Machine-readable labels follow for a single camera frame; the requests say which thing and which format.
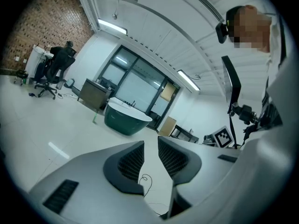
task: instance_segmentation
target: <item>glossy floor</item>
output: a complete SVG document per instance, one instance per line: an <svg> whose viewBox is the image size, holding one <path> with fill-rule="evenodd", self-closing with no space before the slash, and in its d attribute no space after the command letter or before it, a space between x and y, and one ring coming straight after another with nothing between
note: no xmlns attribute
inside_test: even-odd
<svg viewBox="0 0 299 224"><path fill-rule="evenodd" d="M122 143L144 140L145 162L140 171L152 177L145 201L159 214L168 210L172 180L163 167L157 148L157 133L145 128L132 136L122 135L104 124L98 115L70 95L53 100L31 85L19 86L14 77L0 76L0 142L5 163L16 185L29 191L39 180L70 159ZM59 93L70 93L65 87ZM147 192L151 181L141 179Z"/></svg>

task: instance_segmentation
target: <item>bathtub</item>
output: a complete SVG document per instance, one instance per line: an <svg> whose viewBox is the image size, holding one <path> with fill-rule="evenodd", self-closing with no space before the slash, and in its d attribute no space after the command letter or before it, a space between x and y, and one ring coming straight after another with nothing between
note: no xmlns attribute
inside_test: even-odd
<svg viewBox="0 0 299 224"><path fill-rule="evenodd" d="M151 117L117 98L111 98L106 106L105 124L122 134L135 134L151 121Z"/></svg>

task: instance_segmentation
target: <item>white desk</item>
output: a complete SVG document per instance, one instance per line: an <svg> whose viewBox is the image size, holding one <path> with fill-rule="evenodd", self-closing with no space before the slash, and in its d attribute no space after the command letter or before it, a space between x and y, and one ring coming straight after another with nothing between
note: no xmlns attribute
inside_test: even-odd
<svg viewBox="0 0 299 224"><path fill-rule="evenodd" d="M43 48L33 45L32 52L25 68L25 71L28 72L26 84L29 83L29 78L34 78L37 65L44 62L46 58L51 59L53 56L54 55L49 51L45 51Z"/></svg>

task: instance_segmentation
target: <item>brick wall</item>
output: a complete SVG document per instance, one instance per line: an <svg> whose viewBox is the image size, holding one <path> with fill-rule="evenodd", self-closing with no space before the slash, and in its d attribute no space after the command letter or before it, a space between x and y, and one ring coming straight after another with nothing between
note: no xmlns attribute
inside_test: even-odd
<svg viewBox="0 0 299 224"><path fill-rule="evenodd" d="M78 53L92 35L79 0L32 0L11 31L0 70L25 69L23 59L29 58L34 44L44 48L72 41ZM18 62L14 60L16 56L20 57Z"/></svg>

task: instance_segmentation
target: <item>black office chair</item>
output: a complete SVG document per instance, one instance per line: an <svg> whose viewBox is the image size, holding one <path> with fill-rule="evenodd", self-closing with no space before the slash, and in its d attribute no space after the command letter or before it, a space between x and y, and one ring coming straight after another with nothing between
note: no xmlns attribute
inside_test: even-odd
<svg viewBox="0 0 299 224"><path fill-rule="evenodd" d="M53 99L55 99L56 98L55 94L57 94L57 89L50 87L50 84L57 84L60 81L62 81L65 70L69 68L70 65L72 65L74 62L75 62L75 58L68 55L68 53L65 50L59 51L53 63L46 70L45 76L47 78L47 82L43 85L37 84L34 86L35 89L37 87L43 88L43 90L37 96L41 97L45 91L49 91L54 96ZM56 74L58 73L59 70L61 70L60 75L59 77L57 77Z"/></svg>

